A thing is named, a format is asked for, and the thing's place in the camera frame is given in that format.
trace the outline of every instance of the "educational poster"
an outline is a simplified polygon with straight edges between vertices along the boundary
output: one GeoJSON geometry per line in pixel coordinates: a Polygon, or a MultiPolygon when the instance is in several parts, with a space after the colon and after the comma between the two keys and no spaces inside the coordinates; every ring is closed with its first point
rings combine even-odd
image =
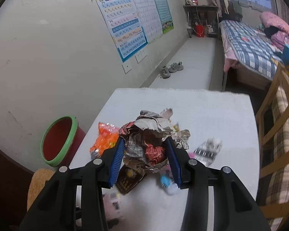
{"type": "Polygon", "coordinates": [[[171,31],[173,29],[173,21],[170,14],[169,6],[167,0],[154,0],[160,21],[163,27],[163,34],[171,31]]]}
{"type": "Polygon", "coordinates": [[[134,0],[148,43],[163,35],[162,24],[154,0],[134,0]]]}
{"type": "Polygon", "coordinates": [[[96,0],[123,62],[148,44],[133,0],[96,0]]]}

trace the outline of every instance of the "white tile floor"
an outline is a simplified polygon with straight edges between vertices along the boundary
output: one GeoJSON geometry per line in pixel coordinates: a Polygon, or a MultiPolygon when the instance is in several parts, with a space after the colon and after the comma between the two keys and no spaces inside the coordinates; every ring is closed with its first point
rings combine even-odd
{"type": "Polygon", "coordinates": [[[184,69],[168,79],[158,75],[150,88],[221,90],[223,46],[215,38],[189,38],[167,64],[181,61],[184,69]]]}

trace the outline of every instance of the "red trash can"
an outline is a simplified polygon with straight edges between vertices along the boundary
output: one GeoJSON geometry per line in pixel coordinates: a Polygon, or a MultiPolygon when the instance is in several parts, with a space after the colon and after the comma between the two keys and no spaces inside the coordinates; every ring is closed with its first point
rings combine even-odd
{"type": "Polygon", "coordinates": [[[43,160],[52,167],[68,167],[85,135],[75,117],[59,118],[50,125],[43,136],[41,142],[43,160]]]}
{"type": "Polygon", "coordinates": [[[196,34],[198,37],[204,37],[204,28],[202,25],[196,25],[196,34]]]}

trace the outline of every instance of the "silver screw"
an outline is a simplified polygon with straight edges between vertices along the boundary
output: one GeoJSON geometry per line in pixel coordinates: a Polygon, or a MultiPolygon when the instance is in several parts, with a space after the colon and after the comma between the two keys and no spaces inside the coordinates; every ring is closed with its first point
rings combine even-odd
{"type": "Polygon", "coordinates": [[[231,172],[231,168],[230,167],[223,167],[223,171],[226,173],[226,174],[229,174],[231,172]]]}
{"type": "Polygon", "coordinates": [[[61,173],[65,173],[66,171],[67,171],[67,166],[61,166],[59,168],[59,172],[61,172],[61,173]]]}
{"type": "Polygon", "coordinates": [[[100,158],[96,158],[96,159],[93,160],[93,163],[94,163],[95,165],[100,165],[102,162],[103,162],[103,161],[102,161],[102,159],[100,159],[100,158]]]}
{"type": "Polygon", "coordinates": [[[192,165],[192,166],[195,166],[195,165],[197,165],[197,160],[195,160],[195,159],[189,159],[189,160],[188,160],[188,163],[189,163],[190,165],[192,165]]]}

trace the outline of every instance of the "shoe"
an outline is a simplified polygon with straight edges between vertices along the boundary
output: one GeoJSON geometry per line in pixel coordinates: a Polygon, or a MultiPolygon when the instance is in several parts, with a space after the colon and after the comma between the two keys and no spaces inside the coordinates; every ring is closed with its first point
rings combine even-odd
{"type": "Polygon", "coordinates": [[[180,61],[179,63],[174,62],[171,64],[170,68],[168,69],[170,73],[175,73],[177,71],[182,70],[184,67],[182,65],[182,62],[180,61]]]}
{"type": "Polygon", "coordinates": [[[167,69],[167,67],[162,67],[161,71],[160,71],[160,76],[163,78],[163,79],[167,79],[170,77],[170,73],[167,69]]]}

